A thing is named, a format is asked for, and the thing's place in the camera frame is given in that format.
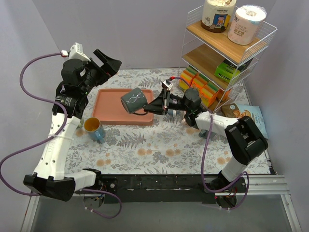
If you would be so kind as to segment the blue white gradient mug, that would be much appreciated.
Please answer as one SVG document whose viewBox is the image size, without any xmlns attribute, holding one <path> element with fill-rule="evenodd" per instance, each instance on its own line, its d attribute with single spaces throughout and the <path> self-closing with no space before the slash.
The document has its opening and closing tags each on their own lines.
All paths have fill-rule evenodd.
<svg viewBox="0 0 309 232">
<path fill-rule="evenodd" d="M 176 117 L 177 115 L 179 115 L 181 113 L 181 111 L 178 111 L 178 110 L 171 110 L 169 109 L 168 110 L 168 114 L 172 117 Z"/>
</svg>

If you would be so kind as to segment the pink mug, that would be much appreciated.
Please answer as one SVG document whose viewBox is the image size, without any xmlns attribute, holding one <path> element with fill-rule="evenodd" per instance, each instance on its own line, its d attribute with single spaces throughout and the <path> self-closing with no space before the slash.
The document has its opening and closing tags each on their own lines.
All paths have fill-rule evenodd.
<svg viewBox="0 0 309 232">
<path fill-rule="evenodd" d="M 183 120 L 181 121 L 181 124 L 182 124 L 182 125 L 187 125 L 185 119 L 183 119 Z"/>
</svg>

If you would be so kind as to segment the dark green mug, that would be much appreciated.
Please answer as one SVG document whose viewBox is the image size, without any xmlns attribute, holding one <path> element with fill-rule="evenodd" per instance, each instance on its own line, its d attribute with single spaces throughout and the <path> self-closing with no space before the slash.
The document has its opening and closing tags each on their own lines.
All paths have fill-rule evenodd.
<svg viewBox="0 0 309 232">
<path fill-rule="evenodd" d="M 135 88 L 123 95 L 121 98 L 121 103 L 125 111 L 129 114 L 134 114 L 138 116 L 147 115 L 148 112 L 138 113 L 137 111 L 143 109 L 147 104 L 147 99 L 145 94 L 140 88 Z"/>
</svg>

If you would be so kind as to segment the dark grey mug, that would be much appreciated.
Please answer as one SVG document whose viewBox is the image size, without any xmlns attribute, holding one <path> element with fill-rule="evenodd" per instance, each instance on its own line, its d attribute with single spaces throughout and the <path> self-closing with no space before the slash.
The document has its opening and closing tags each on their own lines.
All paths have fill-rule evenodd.
<svg viewBox="0 0 309 232">
<path fill-rule="evenodd" d="M 208 130 L 201 130 L 198 135 L 200 138 L 206 138 L 208 136 L 208 132 Z"/>
</svg>

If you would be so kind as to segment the blue butterfly mug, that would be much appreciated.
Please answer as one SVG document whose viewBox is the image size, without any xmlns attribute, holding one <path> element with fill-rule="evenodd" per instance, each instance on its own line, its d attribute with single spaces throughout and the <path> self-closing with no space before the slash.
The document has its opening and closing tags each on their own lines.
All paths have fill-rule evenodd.
<svg viewBox="0 0 309 232">
<path fill-rule="evenodd" d="M 84 129 L 93 141 L 99 142 L 101 144 L 105 142 L 105 130 L 98 118 L 88 118 L 84 122 Z"/>
</svg>

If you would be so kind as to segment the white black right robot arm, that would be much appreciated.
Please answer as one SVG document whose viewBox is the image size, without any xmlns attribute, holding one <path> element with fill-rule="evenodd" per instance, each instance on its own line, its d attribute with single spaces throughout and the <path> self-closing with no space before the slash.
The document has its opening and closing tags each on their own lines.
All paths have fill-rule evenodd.
<svg viewBox="0 0 309 232">
<path fill-rule="evenodd" d="M 203 182 L 208 192 L 229 192 L 243 175 L 247 166 L 268 148 L 266 138 L 249 116 L 228 118 L 201 108 L 201 98 L 195 88 L 189 88 L 183 97 L 163 89 L 159 96 L 144 106 L 144 111 L 165 115 L 168 109 L 184 111 L 185 122 L 199 130 L 208 130 L 224 136 L 229 144 L 232 158 L 210 183 Z"/>
</svg>

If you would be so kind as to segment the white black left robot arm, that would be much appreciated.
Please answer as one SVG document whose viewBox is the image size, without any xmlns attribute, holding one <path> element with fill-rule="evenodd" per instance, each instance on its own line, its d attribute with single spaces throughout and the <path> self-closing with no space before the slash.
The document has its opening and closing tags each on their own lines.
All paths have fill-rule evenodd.
<svg viewBox="0 0 309 232">
<path fill-rule="evenodd" d="M 94 55 L 103 63 L 101 66 L 84 54 L 73 51 L 63 63 L 62 82 L 56 89 L 48 142 L 37 167 L 23 180 L 34 193 L 67 202 L 74 192 L 85 187 L 92 193 L 102 190 L 103 182 L 97 178 L 100 174 L 97 170 L 83 169 L 75 174 L 64 172 L 73 135 L 88 104 L 87 95 L 94 87 L 116 75 L 122 65 L 121 61 L 98 49 Z"/>
</svg>

